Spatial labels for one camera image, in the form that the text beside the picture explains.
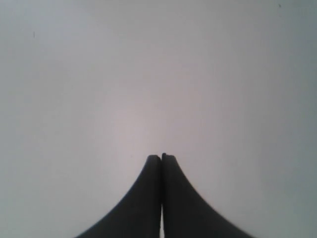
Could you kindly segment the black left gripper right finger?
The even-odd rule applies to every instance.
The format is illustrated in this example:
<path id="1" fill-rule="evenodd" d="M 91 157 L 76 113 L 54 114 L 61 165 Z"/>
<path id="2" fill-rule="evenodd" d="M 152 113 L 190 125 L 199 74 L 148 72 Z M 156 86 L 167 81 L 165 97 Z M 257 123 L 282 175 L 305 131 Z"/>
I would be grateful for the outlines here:
<path id="1" fill-rule="evenodd" d="M 177 159 L 161 158 L 163 229 L 166 238 L 250 238 L 196 192 Z"/>

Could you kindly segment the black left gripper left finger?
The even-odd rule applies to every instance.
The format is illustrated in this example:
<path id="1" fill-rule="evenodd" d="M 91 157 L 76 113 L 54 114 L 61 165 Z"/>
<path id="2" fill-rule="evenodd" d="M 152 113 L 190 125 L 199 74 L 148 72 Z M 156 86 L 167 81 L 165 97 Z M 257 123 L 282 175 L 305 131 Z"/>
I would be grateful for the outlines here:
<path id="1" fill-rule="evenodd" d="M 79 238 L 158 238 L 161 221 L 161 159 L 149 155 L 136 181 L 102 219 Z"/>

